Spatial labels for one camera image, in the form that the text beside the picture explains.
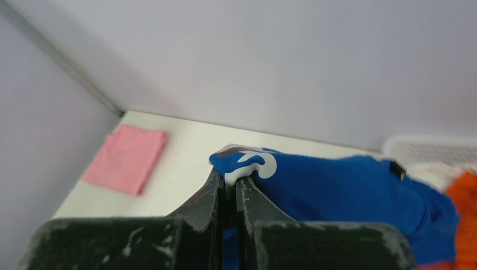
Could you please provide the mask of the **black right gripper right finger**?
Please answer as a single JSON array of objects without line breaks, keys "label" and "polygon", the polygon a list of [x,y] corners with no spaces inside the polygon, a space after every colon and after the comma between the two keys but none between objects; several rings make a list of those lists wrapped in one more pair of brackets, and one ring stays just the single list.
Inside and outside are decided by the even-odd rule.
[{"label": "black right gripper right finger", "polygon": [[393,226],[297,221],[249,177],[236,183],[236,209],[240,269],[417,269]]}]

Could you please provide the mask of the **blue panda print t-shirt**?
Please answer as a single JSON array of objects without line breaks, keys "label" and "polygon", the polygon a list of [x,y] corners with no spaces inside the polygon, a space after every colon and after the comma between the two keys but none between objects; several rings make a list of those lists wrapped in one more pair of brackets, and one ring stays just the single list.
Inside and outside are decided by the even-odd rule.
[{"label": "blue panda print t-shirt", "polygon": [[389,159],[341,159],[228,147],[209,161],[227,186],[242,177],[298,221],[381,222],[398,229],[420,265],[456,258],[460,218],[451,199]]}]

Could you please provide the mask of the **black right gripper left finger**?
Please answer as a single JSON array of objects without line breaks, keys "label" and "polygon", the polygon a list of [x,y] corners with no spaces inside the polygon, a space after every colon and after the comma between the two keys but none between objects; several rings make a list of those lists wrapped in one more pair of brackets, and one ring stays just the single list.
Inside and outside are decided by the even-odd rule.
[{"label": "black right gripper left finger", "polygon": [[18,269],[221,269],[223,180],[205,184],[172,213],[60,218],[32,235]]}]

